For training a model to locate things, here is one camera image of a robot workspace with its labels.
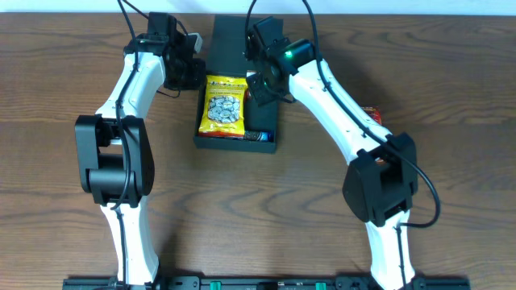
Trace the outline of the black gift box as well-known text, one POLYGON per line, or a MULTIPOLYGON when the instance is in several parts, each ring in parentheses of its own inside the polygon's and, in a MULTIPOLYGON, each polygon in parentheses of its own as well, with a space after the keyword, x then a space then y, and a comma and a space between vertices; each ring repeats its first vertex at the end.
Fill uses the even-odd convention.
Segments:
MULTIPOLYGON (((214 18, 212 42, 206 59, 206 72, 211 75, 245 77, 254 69, 247 61, 244 51, 245 18, 242 16, 217 15, 214 18)), ((247 99, 243 105, 244 125, 252 133, 266 133, 267 141, 206 137, 198 133, 204 110, 205 89, 199 91, 196 129, 193 142, 198 149, 219 149, 272 154, 277 149, 277 121, 279 104, 271 102, 258 105, 254 99, 247 99)))

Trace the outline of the yellow snack bag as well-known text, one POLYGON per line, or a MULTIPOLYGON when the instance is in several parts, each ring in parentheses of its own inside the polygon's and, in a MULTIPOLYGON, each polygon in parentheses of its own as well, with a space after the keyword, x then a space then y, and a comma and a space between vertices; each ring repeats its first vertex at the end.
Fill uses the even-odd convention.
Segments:
POLYGON ((198 132, 243 134, 248 84, 243 77, 206 76, 205 101, 198 132))

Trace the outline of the red snack bag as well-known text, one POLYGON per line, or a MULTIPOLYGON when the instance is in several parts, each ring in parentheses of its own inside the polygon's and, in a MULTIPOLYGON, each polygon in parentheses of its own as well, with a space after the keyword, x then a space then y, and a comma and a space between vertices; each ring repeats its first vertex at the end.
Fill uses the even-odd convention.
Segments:
POLYGON ((206 138, 243 139, 244 135, 245 132, 243 134, 222 131, 198 132, 198 136, 206 138))

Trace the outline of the blue Oreo cookie pack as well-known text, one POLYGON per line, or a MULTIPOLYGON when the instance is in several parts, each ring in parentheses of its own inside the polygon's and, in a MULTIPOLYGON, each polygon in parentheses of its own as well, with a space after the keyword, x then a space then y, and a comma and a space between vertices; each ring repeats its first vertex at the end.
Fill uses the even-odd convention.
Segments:
POLYGON ((246 130, 243 139, 253 142, 272 142, 273 134, 267 131, 246 130))

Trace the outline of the red Hello Panda box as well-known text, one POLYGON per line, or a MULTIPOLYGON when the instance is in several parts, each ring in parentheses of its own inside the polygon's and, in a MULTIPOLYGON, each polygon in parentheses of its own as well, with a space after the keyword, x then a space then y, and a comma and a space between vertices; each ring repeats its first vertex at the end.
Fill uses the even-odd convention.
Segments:
POLYGON ((362 110, 376 123, 382 125, 381 113, 376 106, 362 106, 362 110))

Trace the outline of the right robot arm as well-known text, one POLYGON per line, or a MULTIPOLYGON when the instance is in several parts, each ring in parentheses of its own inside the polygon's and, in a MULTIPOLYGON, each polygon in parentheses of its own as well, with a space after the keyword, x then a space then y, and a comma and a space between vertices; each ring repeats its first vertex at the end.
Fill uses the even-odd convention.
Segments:
POLYGON ((291 95, 333 138, 347 163, 343 197, 366 226, 371 274, 382 289, 401 289, 415 277, 406 229, 418 190, 416 146, 369 117, 335 79, 318 40, 292 42, 272 17, 246 23, 245 51, 256 73, 248 77, 260 102, 291 95))

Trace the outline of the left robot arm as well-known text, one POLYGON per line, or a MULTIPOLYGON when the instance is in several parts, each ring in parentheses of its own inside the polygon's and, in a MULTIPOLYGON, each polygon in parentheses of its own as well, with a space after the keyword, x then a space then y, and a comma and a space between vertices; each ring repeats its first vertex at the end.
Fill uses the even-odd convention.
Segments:
POLYGON ((146 32, 133 34, 123 49, 123 70, 108 99, 75 122, 81 187, 106 217, 118 259, 108 289, 166 285, 148 222, 155 163, 145 119, 161 88, 179 96, 200 89, 206 78, 205 62, 196 57, 198 33, 167 13, 151 12, 146 19, 146 32))

